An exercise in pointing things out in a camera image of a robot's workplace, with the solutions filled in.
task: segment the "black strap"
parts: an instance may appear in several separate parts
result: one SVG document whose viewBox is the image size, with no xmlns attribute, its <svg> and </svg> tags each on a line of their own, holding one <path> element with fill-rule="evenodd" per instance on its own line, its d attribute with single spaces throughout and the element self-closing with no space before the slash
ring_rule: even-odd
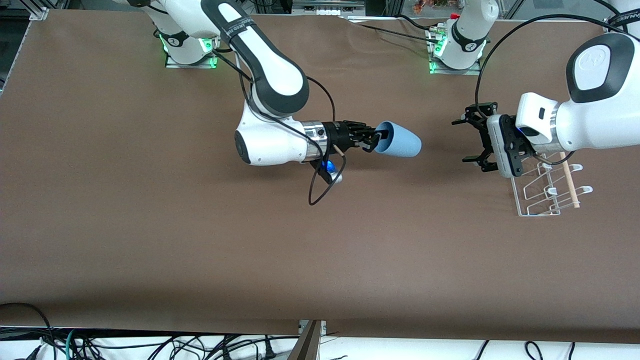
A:
<svg viewBox="0 0 640 360">
<path fill-rule="evenodd" d="M 241 17 L 240 19 L 233 20 L 232 22 L 228 22 L 226 25 L 221 26 L 222 32 L 220 33 L 220 37 L 222 38 L 222 41 L 229 44 L 229 41 L 234 36 L 240 34 L 251 25 L 255 25 L 255 22 L 250 17 Z"/>
<path fill-rule="evenodd" d="M 453 23 L 453 26 L 451 26 L 451 34 L 453 35 L 453 40 L 460 44 L 460 47 L 462 47 L 462 51 L 464 51 L 465 53 L 473 53 L 480 45 L 482 45 L 482 43 L 486 39 L 486 36 L 478 40 L 465 38 L 458 31 L 457 21 Z"/>
<path fill-rule="evenodd" d="M 181 31 L 177 34 L 167 35 L 160 31 L 160 36 L 164 39 L 164 42 L 169 44 L 171 47 L 180 47 L 184 43 L 185 40 L 189 38 L 189 35 L 184 31 Z"/>
<path fill-rule="evenodd" d="M 632 22 L 640 21 L 640 9 L 623 12 L 620 15 L 616 15 L 609 19 L 609 25 L 620 27 L 622 25 L 631 24 Z"/>
</svg>

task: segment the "brown table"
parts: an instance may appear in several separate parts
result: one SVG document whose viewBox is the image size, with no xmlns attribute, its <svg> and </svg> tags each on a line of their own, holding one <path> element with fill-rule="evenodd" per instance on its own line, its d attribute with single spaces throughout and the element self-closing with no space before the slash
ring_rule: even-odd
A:
<svg viewBox="0 0 640 360">
<path fill-rule="evenodd" d="M 595 189 L 583 207 L 518 218 L 507 180 L 460 161 L 481 150 L 451 126 L 475 77 L 431 75 L 424 44 L 336 17 L 256 18 L 339 119 L 393 120 L 422 153 L 351 150 L 311 208 L 308 165 L 239 159 L 233 70 L 164 69 L 143 13 L 52 11 L 0 98 L 0 300 L 56 326 L 264 333 L 322 318 L 344 336 L 640 340 L 640 148 L 579 151 L 575 180 Z M 527 91 L 567 99 L 567 59 L 600 31 L 527 26 L 481 100 L 514 113 Z M 311 86 L 296 118 L 327 121 Z"/>
</svg>

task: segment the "blue cup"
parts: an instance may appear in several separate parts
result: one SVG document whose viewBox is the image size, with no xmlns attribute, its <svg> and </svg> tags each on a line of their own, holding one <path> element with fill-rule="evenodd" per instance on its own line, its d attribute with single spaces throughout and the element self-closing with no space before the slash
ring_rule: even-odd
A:
<svg viewBox="0 0 640 360">
<path fill-rule="evenodd" d="M 379 154 L 412 158 L 422 149 L 422 141 L 416 134 L 391 121 L 382 122 L 376 130 L 389 131 L 387 138 L 380 140 L 376 146 L 376 152 Z"/>
</svg>

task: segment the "white floor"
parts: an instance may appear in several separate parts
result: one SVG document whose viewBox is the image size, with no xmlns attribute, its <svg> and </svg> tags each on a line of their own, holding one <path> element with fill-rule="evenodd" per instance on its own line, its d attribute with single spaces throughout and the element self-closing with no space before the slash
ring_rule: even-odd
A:
<svg viewBox="0 0 640 360">
<path fill-rule="evenodd" d="M 246 336 L 241 339 L 262 339 L 263 336 Z M 162 343 L 168 338 L 117 338 L 101 339 L 96 344 L 107 346 L 128 346 L 149 343 Z M 215 346 L 221 336 L 201 338 L 207 348 Z M 273 350 L 277 354 L 286 355 L 293 348 L 296 340 L 274 340 Z M 319 360 L 333 360 L 346 356 L 345 360 L 474 360 L 482 345 L 479 340 L 410 340 L 410 339 L 374 339 L 374 338 L 322 338 Z M 0 341 L 0 360 L 16 360 L 26 358 L 40 344 L 37 340 Z M 568 358 L 569 343 L 539 342 L 544 360 L 565 360 Z M 134 348 L 125 350 L 101 350 L 107 360 L 144 360 L 156 347 Z M 172 346 L 167 346 L 156 357 L 156 360 L 167 360 Z M 255 359 L 256 348 L 253 345 L 233 351 L 233 360 Z M 264 344 L 259 344 L 260 357 L 264 356 Z M 58 359 L 64 360 L 63 352 L 58 351 Z M 52 360 L 52 348 L 43 346 L 38 360 Z M 179 352 L 176 360 L 197 360 L 195 354 Z M 523 341 L 491 341 L 481 360 L 530 360 L 524 351 Z M 573 353 L 573 360 L 637 360 L 640 359 L 640 345 L 578 343 Z"/>
</svg>

